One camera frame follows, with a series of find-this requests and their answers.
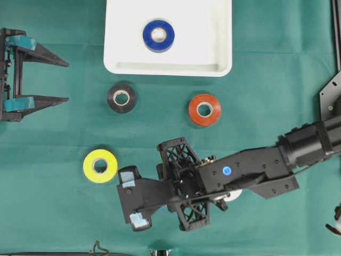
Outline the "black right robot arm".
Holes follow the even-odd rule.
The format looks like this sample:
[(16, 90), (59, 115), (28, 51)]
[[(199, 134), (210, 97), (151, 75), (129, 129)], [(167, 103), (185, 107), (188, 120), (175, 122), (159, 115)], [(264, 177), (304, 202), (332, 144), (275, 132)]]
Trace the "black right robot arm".
[(162, 159), (159, 179), (169, 181), (177, 195), (167, 207), (177, 213), (182, 231), (192, 231), (209, 224), (211, 204), (227, 210), (226, 200), (235, 191), (250, 189), (268, 199), (297, 189), (297, 167), (306, 170), (340, 154), (340, 117), (295, 128), (274, 146), (220, 159), (199, 159), (184, 138), (157, 149)]

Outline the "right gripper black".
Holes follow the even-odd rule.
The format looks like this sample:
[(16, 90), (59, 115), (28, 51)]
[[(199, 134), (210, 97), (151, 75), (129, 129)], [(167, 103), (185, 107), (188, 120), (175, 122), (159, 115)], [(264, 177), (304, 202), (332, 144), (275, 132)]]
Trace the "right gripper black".
[(224, 201), (226, 196), (209, 196), (197, 171), (197, 167), (214, 160), (214, 156), (201, 161), (184, 137), (162, 142), (157, 150), (162, 159), (157, 165), (158, 179), (170, 181), (173, 185), (177, 199), (167, 208), (177, 214), (181, 231), (193, 231), (208, 225), (211, 203), (222, 211), (228, 209)]

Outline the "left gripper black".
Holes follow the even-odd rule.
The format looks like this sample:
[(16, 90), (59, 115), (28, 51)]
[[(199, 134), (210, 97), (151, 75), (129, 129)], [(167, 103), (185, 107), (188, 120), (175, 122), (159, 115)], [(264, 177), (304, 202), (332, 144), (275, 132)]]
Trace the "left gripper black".
[(19, 122), (36, 111), (65, 103), (69, 98), (22, 95), (23, 62), (69, 64), (22, 30), (1, 28), (1, 121)]

